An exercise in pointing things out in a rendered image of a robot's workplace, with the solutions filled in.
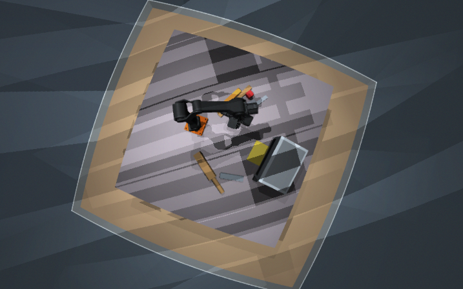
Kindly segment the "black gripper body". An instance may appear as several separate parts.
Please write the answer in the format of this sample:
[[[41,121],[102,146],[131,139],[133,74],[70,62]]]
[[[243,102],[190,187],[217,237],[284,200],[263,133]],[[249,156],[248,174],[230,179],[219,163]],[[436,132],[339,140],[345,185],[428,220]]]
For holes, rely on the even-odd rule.
[[[227,112],[220,112],[220,113],[223,114],[223,115],[230,115],[230,114],[228,114]],[[233,116],[233,115],[231,115],[231,116]],[[233,116],[233,117],[235,117],[235,116]],[[235,118],[238,118],[238,119],[241,118],[242,121],[243,121],[243,124],[244,124],[245,126],[250,126],[250,124],[251,124],[251,122],[252,122],[252,120],[253,120],[254,117],[251,116],[251,115],[245,115],[245,116],[240,116],[240,117],[235,117]]]

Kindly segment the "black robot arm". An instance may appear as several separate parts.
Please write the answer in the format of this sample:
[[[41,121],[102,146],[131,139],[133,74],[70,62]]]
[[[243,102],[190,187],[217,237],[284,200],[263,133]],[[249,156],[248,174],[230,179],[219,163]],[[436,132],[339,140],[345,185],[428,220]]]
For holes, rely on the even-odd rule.
[[[189,113],[186,103],[192,103],[193,112]],[[237,129],[241,125],[240,119],[235,117],[258,114],[258,104],[247,104],[246,99],[241,97],[235,97],[230,101],[188,101],[186,99],[182,99],[176,101],[172,105],[172,109],[174,120],[177,121],[177,123],[186,122],[188,124],[189,131],[196,132],[201,127],[201,120],[197,115],[202,113],[227,112],[230,114],[227,126],[233,129]]]

